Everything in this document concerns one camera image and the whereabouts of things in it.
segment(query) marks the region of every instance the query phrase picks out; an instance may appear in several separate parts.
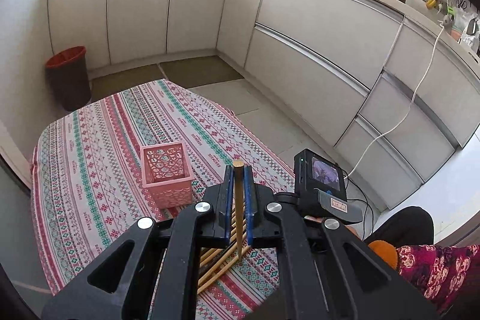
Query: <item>small screen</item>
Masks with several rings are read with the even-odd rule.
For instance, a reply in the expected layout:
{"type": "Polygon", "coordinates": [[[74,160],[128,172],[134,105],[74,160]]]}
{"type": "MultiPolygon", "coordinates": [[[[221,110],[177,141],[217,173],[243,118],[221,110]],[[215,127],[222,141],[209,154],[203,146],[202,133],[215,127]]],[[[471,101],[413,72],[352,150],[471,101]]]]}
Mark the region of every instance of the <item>small screen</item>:
{"type": "Polygon", "coordinates": [[[324,185],[340,190],[337,169],[315,157],[311,158],[311,176],[324,185]]]}

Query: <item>label sticker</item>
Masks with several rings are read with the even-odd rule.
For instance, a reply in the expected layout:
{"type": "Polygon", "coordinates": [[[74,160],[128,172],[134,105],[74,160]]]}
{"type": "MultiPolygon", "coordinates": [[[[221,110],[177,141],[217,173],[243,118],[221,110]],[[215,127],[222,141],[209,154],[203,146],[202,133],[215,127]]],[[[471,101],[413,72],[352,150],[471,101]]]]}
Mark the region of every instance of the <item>label sticker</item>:
{"type": "Polygon", "coordinates": [[[330,198],[332,208],[338,209],[339,211],[344,211],[347,213],[347,204],[337,201],[336,199],[330,198]]]}

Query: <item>metal screw cap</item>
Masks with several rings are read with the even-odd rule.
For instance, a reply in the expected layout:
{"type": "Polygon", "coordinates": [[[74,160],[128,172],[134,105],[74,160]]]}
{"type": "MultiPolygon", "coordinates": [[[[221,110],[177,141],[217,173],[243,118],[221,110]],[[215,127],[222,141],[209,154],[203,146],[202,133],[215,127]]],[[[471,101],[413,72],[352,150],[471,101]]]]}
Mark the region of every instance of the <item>metal screw cap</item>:
{"type": "Polygon", "coordinates": [[[153,220],[150,217],[142,217],[138,220],[137,225],[140,229],[148,229],[153,225],[153,220]]]}
{"type": "Polygon", "coordinates": [[[277,213],[282,210],[282,205],[280,205],[278,202],[271,202],[267,205],[267,210],[272,213],[277,213]]]}
{"type": "Polygon", "coordinates": [[[208,202],[199,202],[198,204],[195,205],[195,210],[200,213],[204,211],[209,211],[210,204],[208,202]]]}
{"type": "Polygon", "coordinates": [[[325,227],[328,229],[337,229],[340,226],[340,223],[335,219],[326,219],[325,227]]]}

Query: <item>blue gripper pad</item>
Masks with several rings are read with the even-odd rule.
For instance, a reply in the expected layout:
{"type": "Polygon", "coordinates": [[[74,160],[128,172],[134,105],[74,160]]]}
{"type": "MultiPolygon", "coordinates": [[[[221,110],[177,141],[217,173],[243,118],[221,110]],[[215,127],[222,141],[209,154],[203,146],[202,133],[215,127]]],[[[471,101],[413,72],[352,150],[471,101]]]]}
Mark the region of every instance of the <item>blue gripper pad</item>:
{"type": "Polygon", "coordinates": [[[252,186],[254,185],[254,175],[251,170],[251,166],[245,166],[243,168],[243,187],[245,189],[245,221],[247,223],[247,244],[252,245],[253,242],[253,227],[254,227],[254,211],[252,208],[252,199],[254,194],[252,192],[252,186]]]}
{"type": "MultiPolygon", "coordinates": [[[[225,227],[232,224],[232,204],[233,204],[233,167],[230,170],[229,184],[226,189],[226,214],[225,214],[225,227]]],[[[225,229],[225,239],[230,241],[231,229],[225,229]]]]}

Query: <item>kitchen cabinet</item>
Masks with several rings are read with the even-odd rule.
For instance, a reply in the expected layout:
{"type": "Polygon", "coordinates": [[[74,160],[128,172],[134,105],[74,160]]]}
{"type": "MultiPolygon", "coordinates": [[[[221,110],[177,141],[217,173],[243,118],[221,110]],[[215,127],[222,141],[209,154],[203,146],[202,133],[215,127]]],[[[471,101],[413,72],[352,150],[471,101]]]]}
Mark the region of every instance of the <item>kitchen cabinet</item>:
{"type": "Polygon", "coordinates": [[[262,0],[257,21],[372,88],[403,16],[370,0],[262,0]]]}
{"type": "MultiPolygon", "coordinates": [[[[411,98],[380,77],[360,114],[380,133],[392,129],[407,113],[411,98]]],[[[429,117],[413,104],[409,115],[386,138],[428,180],[454,153],[454,148],[429,117]]]]}
{"type": "Polygon", "coordinates": [[[224,0],[170,0],[168,53],[214,49],[224,0]]]}
{"type": "Polygon", "coordinates": [[[277,33],[256,27],[245,69],[334,145],[368,91],[327,60],[277,33]]]}
{"type": "Polygon", "coordinates": [[[255,26],[260,0],[225,0],[217,49],[241,67],[255,26]]]}
{"type": "Polygon", "coordinates": [[[112,64],[162,55],[169,0],[106,0],[112,64]]]}
{"type": "MultiPolygon", "coordinates": [[[[385,68],[415,90],[428,67],[434,41],[433,34],[406,20],[385,68]]],[[[479,89],[475,75],[440,41],[417,94],[464,146],[480,123],[479,89]]]]}
{"type": "Polygon", "coordinates": [[[48,0],[54,53],[82,45],[87,69],[110,65],[107,0],[48,0]]]}
{"type": "MultiPolygon", "coordinates": [[[[354,167],[368,145],[379,135],[365,119],[357,116],[335,149],[354,167]]],[[[383,138],[370,146],[356,171],[370,183],[390,209],[422,184],[402,155],[383,138]]]]}

